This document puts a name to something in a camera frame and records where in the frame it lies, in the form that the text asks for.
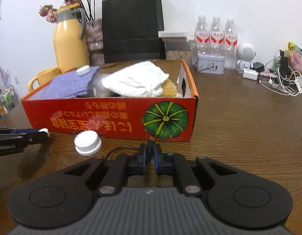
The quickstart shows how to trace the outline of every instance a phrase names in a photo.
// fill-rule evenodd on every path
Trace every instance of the power adapter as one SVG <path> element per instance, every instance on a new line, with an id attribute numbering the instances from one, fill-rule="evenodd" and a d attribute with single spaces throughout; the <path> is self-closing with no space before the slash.
<path id="1" fill-rule="evenodd" d="M 250 80 L 257 80 L 259 73 L 255 70 L 243 68 L 242 77 Z"/>
<path id="2" fill-rule="evenodd" d="M 262 72 L 265 70 L 264 64 L 262 64 L 261 62 L 255 62 L 253 64 L 253 70 L 257 71 L 257 72 Z"/>

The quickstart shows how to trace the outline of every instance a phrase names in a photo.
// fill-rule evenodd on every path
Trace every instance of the wooden table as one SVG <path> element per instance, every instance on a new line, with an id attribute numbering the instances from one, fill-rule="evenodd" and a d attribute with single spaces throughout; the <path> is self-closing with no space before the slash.
<path id="1" fill-rule="evenodd" d="M 283 185 L 294 201 L 286 226 L 302 235 L 302 95 L 278 95 L 242 79 L 236 71 L 193 74 L 200 101 L 192 140 L 163 142 L 163 151 L 190 159 L 205 155 Z M 30 128 L 21 105 L 0 119 L 2 126 Z M 14 226 L 6 208 L 13 188 L 88 158 L 77 154 L 73 139 L 72 134 L 52 132 L 44 146 L 32 145 L 24 153 L 0 157 L 0 235 Z M 105 139 L 98 155 L 140 142 Z M 144 177 L 133 177 L 129 184 L 160 187 L 172 181 L 168 176 L 160 180 L 149 168 Z"/>

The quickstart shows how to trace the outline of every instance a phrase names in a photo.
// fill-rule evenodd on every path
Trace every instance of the gray thermos handle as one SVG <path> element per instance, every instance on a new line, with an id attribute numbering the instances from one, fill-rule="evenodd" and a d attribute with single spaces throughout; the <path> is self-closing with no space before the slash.
<path id="1" fill-rule="evenodd" d="M 77 8 L 72 11 L 72 14 L 77 14 L 79 12 L 82 15 L 82 32 L 80 33 L 80 38 L 83 39 L 85 37 L 86 27 L 87 27 L 86 12 L 82 8 Z"/>

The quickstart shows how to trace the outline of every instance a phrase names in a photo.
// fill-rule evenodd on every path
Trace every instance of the yellow mug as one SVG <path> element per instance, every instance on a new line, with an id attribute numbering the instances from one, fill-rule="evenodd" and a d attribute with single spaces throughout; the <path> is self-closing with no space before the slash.
<path id="1" fill-rule="evenodd" d="M 28 91 L 31 92 L 34 90 L 33 84 L 35 81 L 38 81 L 39 86 L 48 83 L 50 80 L 52 80 L 55 76 L 60 74 L 60 70 L 57 66 L 47 68 L 41 72 L 38 72 L 35 77 L 33 77 L 28 82 Z"/>

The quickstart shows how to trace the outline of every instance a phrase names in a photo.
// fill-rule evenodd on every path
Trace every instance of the green pumpkin illustration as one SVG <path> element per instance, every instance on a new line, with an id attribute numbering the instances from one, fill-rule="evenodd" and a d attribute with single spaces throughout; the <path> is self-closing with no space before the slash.
<path id="1" fill-rule="evenodd" d="M 172 101 L 163 101 L 148 107 L 142 116 L 147 133 L 159 139 L 175 138 L 187 127 L 187 110 Z"/>

